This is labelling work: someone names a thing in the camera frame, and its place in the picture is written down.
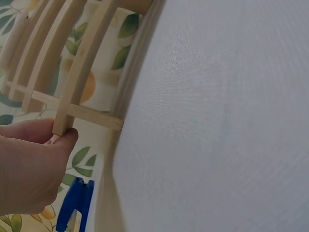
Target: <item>white textured surface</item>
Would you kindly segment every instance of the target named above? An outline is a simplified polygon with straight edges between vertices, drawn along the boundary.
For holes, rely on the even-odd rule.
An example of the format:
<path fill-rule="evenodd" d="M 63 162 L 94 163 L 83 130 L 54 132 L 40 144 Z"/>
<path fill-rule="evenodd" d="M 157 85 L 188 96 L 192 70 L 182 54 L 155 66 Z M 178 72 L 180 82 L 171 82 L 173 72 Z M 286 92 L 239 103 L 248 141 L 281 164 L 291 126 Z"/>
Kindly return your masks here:
<path fill-rule="evenodd" d="M 167 0 L 115 155 L 128 232 L 307 232 L 309 1 Z"/>

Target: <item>finger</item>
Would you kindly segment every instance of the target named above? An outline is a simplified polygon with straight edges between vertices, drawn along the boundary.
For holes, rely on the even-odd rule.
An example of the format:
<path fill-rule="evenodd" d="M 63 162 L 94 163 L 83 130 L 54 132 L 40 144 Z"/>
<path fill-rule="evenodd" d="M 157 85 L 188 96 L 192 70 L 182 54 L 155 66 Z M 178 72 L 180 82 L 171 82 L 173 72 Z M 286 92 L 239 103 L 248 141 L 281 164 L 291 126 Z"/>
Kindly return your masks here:
<path fill-rule="evenodd" d="M 28 120 L 0 126 L 0 135 L 43 144 L 53 136 L 53 124 L 54 120 L 51 118 Z"/>
<path fill-rule="evenodd" d="M 78 140 L 78 132 L 76 129 L 69 129 L 63 136 L 59 137 L 51 147 L 56 148 L 59 154 L 65 155 L 66 161 L 74 149 L 76 142 Z"/>

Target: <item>wooden slat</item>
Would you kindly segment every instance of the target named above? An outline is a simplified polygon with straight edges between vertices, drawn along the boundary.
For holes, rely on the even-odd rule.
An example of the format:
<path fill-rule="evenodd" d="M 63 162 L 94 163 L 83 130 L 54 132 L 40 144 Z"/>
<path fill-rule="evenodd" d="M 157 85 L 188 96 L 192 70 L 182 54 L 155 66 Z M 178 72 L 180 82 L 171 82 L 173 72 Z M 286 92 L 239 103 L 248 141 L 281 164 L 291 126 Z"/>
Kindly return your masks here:
<path fill-rule="evenodd" d="M 50 104 L 56 107 L 59 106 L 59 102 L 60 102 L 60 99 L 55 98 L 45 93 L 38 92 L 38 91 L 33 91 L 32 98 L 37 101 Z"/>
<path fill-rule="evenodd" d="M 9 87 L 13 86 L 13 83 L 11 81 L 7 81 L 6 85 Z M 25 86 L 21 86 L 21 85 L 15 85 L 14 88 L 16 88 L 16 90 L 25 93 L 26 92 L 26 87 Z"/>
<path fill-rule="evenodd" d="M 32 93 L 34 90 L 42 93 L 48 91 L 63 47 L 76 21 L 83 13 L 86 3 L 87 0 L 66 0 L 59 12 L 32 71 L 23 101 L 23 112 L 40 112 L 42 110 L 43 103 L 31 98 Z"/>
<path fill-rule="evenodd" d="M 14 55 L 14 51 L 29 21 L 30 21 L 29 12 L 26 9 L 24 9 L 22 13 L 16 17 L 14 27 L 9 35 L 9 38 L 6 41 L 5 46 L 3 47 L 3 50 L 1 51 L 0 67 L 2 69 L 6 71 L 9 69 L 10 62 Z"/>
<path fill-rule="evenodd" d="M 13 79 L 13 86 L 11 87 L 9 93 L 9 99 L 13 101 L 23 100 L 24 94 L 19 91 L 15 91 L 14 85 L 28 85 L 30 75 L 42 45 L 64 2 L 65 0 L 50 0 L 44 9 L 20 58 L 19 65 Z"/>
<path fill-rule="evenodd" d="M 123 120 L 112 117 L 106 113 L 86 108 L 83 106 L 78 106 L 70 104 L 68 108 L 68 115 L 85 120 L 87 122 L 92 122 L 109 129 L 116 131 L 121 131 Z"/>
<path fill-rule="evenodd" d="M 3 85 L 2 85 L 2 89 L 1 92 L 2 94 L 9 94 L 10 92 L 10 88 L 6 85 L 7 81 L 13 81 L 13 78 L 15 76 L 16 73 L 16 68 L 19 64 L 20 61 L 20 57 L 22 56 L 26 44 L 30 38 L 30 35 L 36 25 L 36 23 L 38 22 L 39 18 L 41 17 L 41 14 L 43 13 L 45 7 L 47 6 L 49 0 L 41 0 L 39 2 L 39 4 L 36 6 L 36 9 L 34 10 L 34 12 L 32 13 L 32 16 L 24 30 L 24 32 L 22 33 L 22 36 L 19 40 L 19 43 L 14 51 L 13 57 L 10 61 L 10 66 L 9 69 L 6 72 L 4 81 L 3 81 Z"/>
<path fill-rule="evenodd" d="M 119 7 L 145 15 L 154 0 L 121 0 Z"/>
<path fill-rule="evenodd" d="M 80 103 L 88 74 L 119 2 L 120 0 L 101 2 L 85 31 L 65 82 L 53 127 L 53 133 L 56 135 L 62 136 L 68 128 L 73 126 L 74 117 L 67 115 L 69 105 Z"/>

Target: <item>hand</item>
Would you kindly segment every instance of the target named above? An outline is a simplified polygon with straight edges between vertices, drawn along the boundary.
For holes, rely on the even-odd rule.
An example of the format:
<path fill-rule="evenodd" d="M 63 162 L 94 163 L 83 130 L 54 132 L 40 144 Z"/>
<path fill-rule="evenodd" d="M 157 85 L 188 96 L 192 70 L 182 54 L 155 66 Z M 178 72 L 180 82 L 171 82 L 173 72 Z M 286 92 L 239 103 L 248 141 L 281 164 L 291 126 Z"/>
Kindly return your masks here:
<path fill-rule="evenodd" d="M 0 126 L 0 215 L 38 214 L 53 203 L 78 133 L 51 143 L 52 119 Z"/>

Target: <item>blue clip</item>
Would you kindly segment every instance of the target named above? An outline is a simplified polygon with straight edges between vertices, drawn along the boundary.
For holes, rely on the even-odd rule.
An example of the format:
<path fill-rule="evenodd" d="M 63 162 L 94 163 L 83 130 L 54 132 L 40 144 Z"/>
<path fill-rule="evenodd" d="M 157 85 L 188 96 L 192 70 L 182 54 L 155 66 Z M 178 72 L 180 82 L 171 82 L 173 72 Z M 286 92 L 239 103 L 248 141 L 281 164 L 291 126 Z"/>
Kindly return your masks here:
<path fill-rule="evenodd" d="M 67 230 L 68 223 L 76 210 L 82 214 L 79 231 L 85 232 L 93 189 L 93 180 L 85 184 L 82 178 L 75 178 L 61 206 L 56 225 L 57 232 Z"/>

